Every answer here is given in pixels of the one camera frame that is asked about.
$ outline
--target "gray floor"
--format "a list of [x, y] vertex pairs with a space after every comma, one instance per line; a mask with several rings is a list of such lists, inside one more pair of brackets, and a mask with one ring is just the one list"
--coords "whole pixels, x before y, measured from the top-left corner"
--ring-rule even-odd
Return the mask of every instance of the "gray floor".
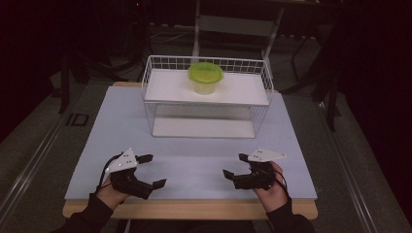
[[[153, 43], [154, 54], [191, 55], [190, 37], [165, 42], [169, 38], [153, 38], [163, 41]], [[276, 89], [295, 83], [289, 61], [297, 46], [294, 39], [279, 38], [275, 42], [270, 61]], [[316, 41], [309, 41], [304, 47], [296, 60], [300, 75], [308, 69], [318, 50]], [[260, 59], [259, 50], [222, 49], [220, 45], [207, 42], [200, 55]], [[138, 66], [120, 75], [135, 81], [140, 71]], [[88, 114], [90, 122], [93, 122], [111, 83], [95, 75], [89, 85], [73, 84], [72, 102], [75, 104], [68, 113]], [[313, 86], [303, 88], [294, 95], [285, 96], [285, 101], [289, 103], [293, 128], [318, 191], [319, 216], [313, 220], [317, 232], [412, 232], [345, 97], [342, 94], [338, 96], [337, 107], [341, 116], [335, 118], [336, 133], [327, 133], [319, 130], [326, 128], [325, 123], [314, 120], [324, 118], [324, 113], [309, 98], [312, 89]], [[84, 147], [78, 142], [86, 142], [92, 123], [86, 127], [59, 125], [68, 116], [58, 115], [58, 109], [58, 99], [46, 99], [0, 145], [3, 158], [0, 164], [2, 199], [30, 158], [42, 152], [48, 155], [41, 161], [43, 165], [12, 212], [5, 232], [48, 232], [64, 222], [61, 209], [65, 190]], [[50, 131], [54, 128], [58, 128], [56, 134]], [[312, 135], [303, 134], [311, 129]], [[52, 144], [47, 145], [45, 138]], [[355, 190], [355, 194], [351, 195], [351, 190]], [[103, 232], [114, 232], [116, 223], [111, 220]], [[256, 221], [255, 226], [257, 232], [269, 232], [264, 221]]]

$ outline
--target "wooden table edge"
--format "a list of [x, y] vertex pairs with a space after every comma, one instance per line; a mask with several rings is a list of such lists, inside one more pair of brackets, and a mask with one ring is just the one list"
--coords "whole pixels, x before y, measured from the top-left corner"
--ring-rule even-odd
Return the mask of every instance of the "wooden table edge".
[[[87, 200], [66, 200], [63, 215], [81, 212]], [[308, 219], [318, 216], [314, 200], [292, 200], [292, 211]], [[112, 218], [124, 219], [267, 219], [260, 201], [256, 200], [126, 200]]]

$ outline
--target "white tabletop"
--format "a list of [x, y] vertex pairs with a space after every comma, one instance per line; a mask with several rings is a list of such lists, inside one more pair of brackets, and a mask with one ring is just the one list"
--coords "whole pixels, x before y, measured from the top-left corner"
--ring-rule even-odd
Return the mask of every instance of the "white tabletop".
[[293, 199], [317, 198], [309, 171], [281, 94], [275, 93], [265, 120], [254, 139], [154, 138], [151, 134], [141, 88], [109, 87], [85, 149], [73, 174], [66, 200], [85, 200], [98, 185], [105, 163], [132, 148], [151, 153], [154, 160], [140, 164], [136, 177], [146, 183], [167, 179], [150, 199], [256, 199], [251, 190], [238, 190], [223, 176], [249, 174], [238, 153], [257, 147], [283, 152], [282, 166]]

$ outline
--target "green bowl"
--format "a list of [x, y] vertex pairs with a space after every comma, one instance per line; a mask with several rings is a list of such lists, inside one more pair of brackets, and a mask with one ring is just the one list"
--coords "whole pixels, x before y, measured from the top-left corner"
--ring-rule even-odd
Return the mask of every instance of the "green bowl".
[[223, 78], [220, 66], [210, 62], [198, 62], [189, 67], [189, 79], [202, 84], [218, 83]]

